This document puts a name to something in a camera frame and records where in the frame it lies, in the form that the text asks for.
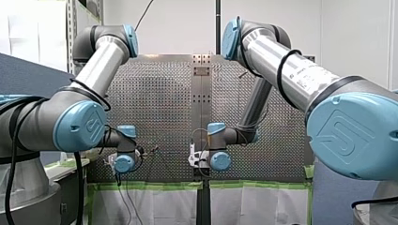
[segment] wire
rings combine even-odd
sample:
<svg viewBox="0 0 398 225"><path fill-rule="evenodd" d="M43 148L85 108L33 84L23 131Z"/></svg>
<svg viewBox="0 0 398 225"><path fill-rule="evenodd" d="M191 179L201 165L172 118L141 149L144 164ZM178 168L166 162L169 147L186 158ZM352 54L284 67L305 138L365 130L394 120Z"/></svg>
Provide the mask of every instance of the wire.
<svg viewBox="0 0 398 225"><path fill-rule="evenodd" d="M198 163L198 171L201 175L203 175L206 178L211 178L211 176L206 175L203 171L202 171L202 167L200 167L200 162L202 161L202 154L205 152L205 149L207 147L208 142L205 143L204 147L202 148L202 152L200 153L199 156L199 163Z"/></svg>
<svg viewBox="0 0 398 225"><path fill-rule="evenodd" d="M140 167L143 165L144 159L142 157L140 157L140 159L141 159L140 160L140 164L135 169L133 169L132 172L138 171L138 169L140 169Z"/></svg>
<svg viewBox="0 0 398 225"><path fill-rule="evenodd" d="M194 129L194 130L192 131L192 133L191 133L191 140L192 140L192 141L193 141L193 135L194 135L197 131L199 131L199 130L208 132L207 129L205 129L205 128L196 128L196 129Z"/></svg>
<svg viewBox="0 0 398 225"><path fill-rule="evenodd" d="M192 142L192 143L193 143L193 135L194 135L197 131L199 131L199 130L208 132L207 129L205 129L205 128L196 128L196 129L194 129L194 130L192 131L192 133L191 133L191 142ZM199 173L200 173L202 176L204 176L204 177L206 177L206 178L211 178L209 175L206 175L206 174L202 171L202 168L200 167L200 162L202 161L202 155L203 155L203 153L205 152L207 145L208 145L208 142L205 143L205 145L204 145L203 148L202 148L201 153L199 154L200 156L199 156L199 163L198 163L198 171L199 171Z"/></svg>
<svg viewBox="0 0 398 225"><path fill-rule="evenodd" d="M141 220L140 215L138 214L138 210L137 210L137 208L135 207L134 201L132 200L132 198L131 198L131 196L130 196L130 194L129 194L128 186L129 186L129 180L126 180L126 192L127 192L127 197L129 198L130 203L131 203L132 207L134 208L135 215L137 216L138 220L140 220L140 224L141 224L141 225L144 225L143 221Z"/></svg>
<svg viewBox="0 0 398 225"><path fill-rule="evenodd" d="M83 179L83 166L82 160L80 158L80 153L75 152L74 157L76 160L77 174L79 179L79 194L78 194L78 208L77 208L77 218L76 225L83 225L83 211L84 211L84 179Z"/></svg>
<svg viewBox="0 0 398 225"><path fill-rule="evenodd" d="M239 29L237 35L238 35L238 38L239 38L239 41L240 41L240 43L239 43L240 53L242 55L243 62L245 63L245 68L248 69L249 72L251 72L252 75L262 78L263 76L257 74L256 72L254 72L251 69L251 67L249 66L248 61L246 59L245 50L244 50L244 47L243 47L243 36L242 36L242 28L241 28L242 24L241 24L241 19L240 19L239 16L237 16L237 25L238 25L238 29Z"/></svg>
<svg viewBox="0 0 398 225"><path fill-rule="evenodd" d="M240 128L248 128L248 129L254 129L255 130L255 127L259 126L266 119L267 114L268 114L268 110L269 110L269 104L267 104L266 111L264 112L263 116L261 117L261 119L259 121L257 121L256 123L254 123L252 125L247 125L247 126L237 125L237 126L240 127Z"/></svg>
<svg viewBox="0 0 398 225"><path fill-rule="evenodd" d="M101 149L99 150L99 155L102 154L102 152L103 152L103 150L105 149L106 145L108 144L109 140L111 140L111 133L112 133L111 126L109 126L109 125L105 125L105 126L108 128L108 137L106 138L106 140L105 140L105 136L106 136L106 135L104 135L104 136L102 137L103 146L102 146Z"/></svg>
<svg viewBox="0 0 398 225"><path fill-rule="evenodd" d="M144 13L143 13L143 15L141 16L140 20L138 21L137 25L135 26L135 31L138 30L138 27L139 27L140 24L141 24L141 20L142 20L142 19L144 18L144 16L146 15L146 13L147 13L147 11L149 10L150 5L152 5L153 1L154 1L154 0L151 0L151 1L149 2L149 4L147 5L147 7L146 7L146 9L145 9L145 11L144 11Z"/></svg>
<svg viewBox="0 0 398 225"><path fill-rule="evenodd" d="M246 146L249 144L249 142L248 142L248 140L246 139L246 137L242 134L242 132L240 132L240 130L239 130L238 128L234 128L234 130L235 130L240 136L242 136L242 138L245 140L245 143L242 143L240 146L246 147Z"/></svg>
<svg viewBox="0 0 398 225"><path fill-rule="evenodd" d="M90 92L91 94L93 94L94 96L96 96L99 100L101 100L107 107L107 109L104 109L104 111L108 112L110 111L111 108L111 104L109 104L109 102L107 100L105 100L105 98L103 98L102 96L100 96L100 94L98 94L97 92L95 92L93 89L91 89L90 87L88 87L87 85L85 85L85 83L76 80L74 78L70 78L69 79L71 82L73 83L77 83L79 84L82 88L84 88L86 91Z"/></svg>
<svg viewBox="0 0 398 225"><path fill-rule="evenodd" d="M122 197L122 201L125 204L128 212L129 212L129 222L127 223L127 225L130 225L131 224L131 219L132 219L131 210L130 210L129 206L127 205L127 203L126 203L126 201L125 201L125 199L123 197L122 191L120 190L120 186L118 186L117 189L119 190L120 197Z"/></svg>
<svg viewBox="0 0 398 225"><path fill-rule="evenodd" d="M27 116L36 109L36 107L47 100L47 98L42 98L38 100L32 108L23 116L23 118L20 120L18 125L16 126L13 137L12 137L12 155L11 155L11 165L9 169L9 175L8 175L8 182L6 186L6 196L5 196L5 211L6 211L6 218L8 225L15 225L14 219L11 215L11 205L10 205L10 199L11 199L11 192L12 192L12 185L14 183L14 176L15 176L15 169L17 166L17 156L18 156L18 149L17 149L17 142L18 142L18 135L21 129L21 126L23 125L24 120L27 118ZM25 102L29 101L29 98L25 99L24 101L20 101L21 105L18 106L18 108L14 111L14 113L21 113L21 110L23 107L25 107L28 103L30 102Z"/></svg>
<svg viewBox="0 0 398 225"><path fill-rule="evenodd" d="M385 198L385 199L362 200L362 201L353 202L351 204L351 208L355 208L359 204L366 204L366 203L371 204L371 203L397 203L397 202L398 202L398 196Z"/></svg>

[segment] pegboard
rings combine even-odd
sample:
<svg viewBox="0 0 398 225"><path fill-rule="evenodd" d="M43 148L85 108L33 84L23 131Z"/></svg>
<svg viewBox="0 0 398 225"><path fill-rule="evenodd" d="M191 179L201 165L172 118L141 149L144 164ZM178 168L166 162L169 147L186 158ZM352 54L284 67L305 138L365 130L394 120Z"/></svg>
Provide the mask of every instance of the pegboard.
<svg viewBox="0 0 398 225"><path fill-rule="evenodd" d="M141 56L120 67L108 89L112 109L109 124L135 125L137 144L159 150L144 161L130 180L179 182L192 180L188 163L191 133L191 56ZM89 182L114 181L103 160L115 152L107 149L90 163Z"/></svg>
<svg viewBox="0 0 398 225"><path fill-rule="evenodd" d="M252 91L254 76L236 62L213 59L212 122L235 127ZM228 146L232 166L227 172L212 172L214 179L250 179L282 182L305 180L303 166L314 157L305 147L304 113L288 105L273 88L268 114L259 126L259 141Z"/></svg>
<svg viewBox="0 0 398 225"><path fill-rule="evenodd" d="M202 85L202 90L207 90L206 97L211 98L207 99L211 102L208 104L211 107L209 122L225 122L230 127L237 124L254 77L247 74L240 79L238 76L246 69L219 56L212 56L210 77L204 76L206 82L193 78L193 67L192 55L149 55L130 60L115 75L108 90L108 100L113 107L108 114L110 125L135 125L139 145L146 151L155 145L160 148L140 170L127 175L130 180L180 182L194 179L188 163L189 143L191 132L197 128L193 121L203 116L194 112L192 106L192 87L197 83ZM304 181L303 166L313 160L311 150L304 146L304 130L304 114L272 91L267 118L259 128L259 142L246 147L228 146L233 160L231 170L213 172L212 177ZM110 167L103 163L114 152L115 149L107 149L97 161L90 163L88 182L115 180Z"/></svg>

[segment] collaborative robot arm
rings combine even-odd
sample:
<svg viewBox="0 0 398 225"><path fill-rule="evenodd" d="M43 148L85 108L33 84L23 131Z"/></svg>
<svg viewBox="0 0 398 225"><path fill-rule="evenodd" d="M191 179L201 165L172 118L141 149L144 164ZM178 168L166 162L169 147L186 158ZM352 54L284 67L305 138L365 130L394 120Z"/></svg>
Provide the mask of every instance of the collaborative robot arm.
<svg viewBox="0 0 398 225"><path fill-rule="evenodd" d="M222 50L224 58L258 76L240 123L258 120L259 113L250 113L263 110L273 86L305 113L310 145L328 167L356 179L398 179L396 94L360 76L339 77L307 60L290 50L288 35L274 25L233 20L225 28ZM245 143L239 137L249 143L253 131L213 123L208 136L210 151L224 150L228 144Z"/></svg>
<svg viewBox="0 0 398 225"><path fill-rule="evenodd" d="M131 26L88 27L73 45L74 62L85 66L71 85L61 88L50 99L0 97L1 203L9 187L9 176L16 177L12 182L12 211L21 211L26 204L32 204L29 201L48 195L49 181L38 159L41 151L76 153L97 146L117 147L119 172L131 171L137 149L138 156L143 152L134 140L135 127L106 130L106 109L102 105L118 68L137 54L137 38ZM15 173L10 169L13 159L18 162ZM0 223L5 218L3 206L0 205ZM26 222L22 217L16 220L18 224Z"/></svg>

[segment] black cable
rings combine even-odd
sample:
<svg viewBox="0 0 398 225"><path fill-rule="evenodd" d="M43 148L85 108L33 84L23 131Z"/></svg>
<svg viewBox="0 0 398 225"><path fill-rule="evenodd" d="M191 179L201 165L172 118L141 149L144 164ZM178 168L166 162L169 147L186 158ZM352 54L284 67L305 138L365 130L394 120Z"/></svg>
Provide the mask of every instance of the black cable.
<svg viewBox="0 0 398 225"><path fill-rule="evenodd" d="M362 200L362 201L353 202L351 204L351 208L355 208L359 204L366 204L366 203L371 204L371 203L397 203L397 202L398 202L398 196L385 198L385 199Z"/></svg>
<svg viewBox="0 0 398 225"><path fill-rule="evenodd" d="M102 137L103 146L99 150L99 155L102 154L102 152L105 149L106 145L108 144L109 140L111 140L111 133L112 133L111 126L109 126L109 125L105 125L105 126L108 128L108 135L103 135L103 137Z"/></svg>
<svg viewBox="0 0 398 225"><path fill-rule="evenodd" d="M249 66L249 64L248 64L248 61L247 61L247 59L246 59L246 55L245 55L245 49L244 49L244 47L243 47L243 36L242 36L242 28L241 28L241 20L240 20L240 17L239 16L237 16L237 27L238 27L238 39L239 39L239 47L240 47L240 53L241 53L241 55L242 55L242 59L243 59L243 62L245 63L245 68L246 69L248 69L250 72L251 72L251 74L252 75L254 75L254 76L256 76L256 77L260 77L260 78L263 78L263 76L261 76L260 74L257 74L256 72L254 72L251 68L250 68L250 66Z"/></svg>
<svg viewBox="0 0 398 225"><path fill-rule="evenodd" d="M204 176L205 178L211 178L211 176L206 175L206 174L202 171L202 167L200 167L200 162L201 162L201 161L206 161L205 159L202 160L202 155L203 155L203 153L205 152L206 147L207 147L207 142L205 143L205 146L202 148L202 152L201 152L200 155L199 155L198 171L199 171L199 173L200 173L202 176Z"/></svg>
<svg viewBox="0 0 398 225"><path fill-rule="evenodd" d="M79 179L79 194L78 194L78 208L77 208L77 218L76 225L83 225L83 211L84 211L84 179L83 179L83 166L82 160L80 158L80 153L74 153L77 167L77 175Z"/></svg>
<svg viewBox="0 0 398 225"><path fill-rule="evenodd" d="M12 155L11 155L11 165L9 169L9 175L8 175L8 182L6 186L6 195L5 195L5 211L6 211L6 218L8 225L15 225L14 219L11 215L11 205L10 205L10 199L11 199L11 192L12 192L12 185L14 183L14 175L15 175L15 169L17 165L17 155L18 155L18 149L17 149L17 140L18 140L18 135L21 129L21 126L23 125L24 120L27 118L27 116L36 109L36 107L41 104L43 101L47 100L46 98L41 98L38 100L32 108L23 116L23 118L20 120L20 122L17 124L17 121L14 122L14 124L10 124L10 126L15 126L14 133L12 136ZM25 98L24 100L19 101L20 105L15 109L14 113L20 114L22 112L22 109L30 103L29 97Z"/></svg>
<svg viewBox="0 0 398 225"><path fill-rule="evenodd" d="M93 89L91 89L90 87L88 87L87 85L85 85L85 83L80 82L74 78L70 78L69 79L71 82L73 83L77 83L79 84L82 88L84 88L86 91L90 92L91 94L93 94L95 97L97 97L99 100L101 100L107 107L107 109L104 109L104 111L108 112L111 110L111 104L109 104L109 102L107 100L105 100L105 98L103 98L102 96L100 96L100 94L98 94L97 92L95 92Z"/></svg>
<svg viewBox="0 0 398 225"><path fill-rule="evenodd" d="M124 199L124 197L123 197L122 191L120 190L120 186L117 186L117 189L119 190L120 197L122 197L123 203L125 204L127 210L129 211L129 222L127 223L127 225L130 225L131 220L132 220L131 210L130 210L129 206L127 205L127 203L126 203L126 201L125 201L125 199Z"/></svg>
<svg viewBox="0 0 398 225"><path fill-rule="evenodd" d="M140 167L143 165L143 163L144 163L144 159L142 158L142 157L140 157L140 164L138 164L138 166L136 167L136 168L134 168L133 170L132 170L132 172L136 172L136 171L138 171L138 169L140 169Z"/></svg>
<svg viewBox="0 0 398 225"><path fill-rule="evenodd" d="M142 20L142 19L144 18L144 16L146 15L146 13L147 13L147 11L149 10L150 5L152 5L153 1L154 1L154 0L151 0L151 1L149 2L149 4L146 6L146 9L145 9L143 15L141 16L140 20L138 21L137 25L135 26L135 31L138 30L138 27L140 26L141 20Z"/></svg>
<svg viewBox="0 0 398 225"><path fill-rule="evenodd" d="M279 64L278 70L277 70L277 73L276 73L276 82L277 82L277 85L278 85L279 93L281 94L283 99L295 109L297 107L295 106L295 104L293 104L293 102L289 99L289 97L286 95L286 93L283 90L283 86L282 86L282 70L283 70L283 65L286 63L286 61L289 58L289 56L293 55L293 54L296 54L296 53L301 55L301 51L300 50L291 50L290 52L288 52L287 55L285 55L282 58L281 63Z"/></svg>
<svg viewBox="0 0 398 225"><path fill-rule="evenodd" d="M144 225L143 220L141 219L140 215L138 214L137 207L135 207L135 203L134 203L134 201L132 200L132 198L131 198L131 196L129 194L129 180L127 180L127 179L126 179L126 192L127 192L127 197L129 198L130 203L131 203L132 207L134 208L135 215L137 216L137 218L140 221L141 225Z"/></svg>

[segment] green tape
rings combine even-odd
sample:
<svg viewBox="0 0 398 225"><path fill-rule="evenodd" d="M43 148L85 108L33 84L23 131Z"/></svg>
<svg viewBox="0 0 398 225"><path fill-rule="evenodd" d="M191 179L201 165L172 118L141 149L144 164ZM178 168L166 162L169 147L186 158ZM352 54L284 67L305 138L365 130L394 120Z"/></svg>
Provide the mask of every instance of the green tape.
<svg viewBox="0 0 398 225"><path fill-rule="evenodd" d="M243 188L243 187L254 187L254 188L272 188L272 189L309 189L311 184L309 183L280 183L280 182L268 182L268 181L210 181L210 188L212 189L225 189L225 188Z"/></svg>
<svg viewBox="0 0 398 225"><path fill-rule="evenodd" d="M140 189L140 190L190 190L190 189L202 189L202 182L181 182L181 183L151 183L142 181L131 181L126 185L122 183L120 187L117 183L97 183L88 184L94 191L102 190L119 190L120 189Z"/></svg>
<svg viewBox="0 0 398 225"><path fill-rule="evenodd" d="M304 166L305 176L307 179L314 178L314 165L306 165Z"/></svg>

